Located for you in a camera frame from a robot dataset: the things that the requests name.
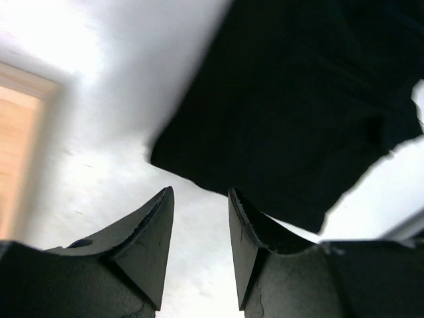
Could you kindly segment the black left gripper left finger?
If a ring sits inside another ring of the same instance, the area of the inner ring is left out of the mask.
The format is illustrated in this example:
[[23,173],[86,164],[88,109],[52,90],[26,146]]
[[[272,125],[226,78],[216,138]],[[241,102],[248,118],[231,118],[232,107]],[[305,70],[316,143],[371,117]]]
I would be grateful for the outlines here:
[[154,317],[174,220],[165,187],[142,207],[66,248],[1,241],[2,317]]

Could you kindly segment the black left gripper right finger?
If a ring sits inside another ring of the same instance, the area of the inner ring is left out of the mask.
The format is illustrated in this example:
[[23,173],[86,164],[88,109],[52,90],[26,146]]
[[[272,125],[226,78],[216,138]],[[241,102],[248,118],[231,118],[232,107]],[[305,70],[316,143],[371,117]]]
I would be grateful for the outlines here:
[[229,227],[246,317],[422,317],[423,241],[311,242],[231,189]]

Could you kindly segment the black underwear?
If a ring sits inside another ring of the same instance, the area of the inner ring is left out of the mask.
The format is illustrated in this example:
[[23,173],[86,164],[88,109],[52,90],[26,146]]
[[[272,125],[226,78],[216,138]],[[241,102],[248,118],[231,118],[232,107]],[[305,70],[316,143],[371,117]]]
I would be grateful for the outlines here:
[[150,162],[317,233],[423,134],[422,79],[422,1],[235,1]]

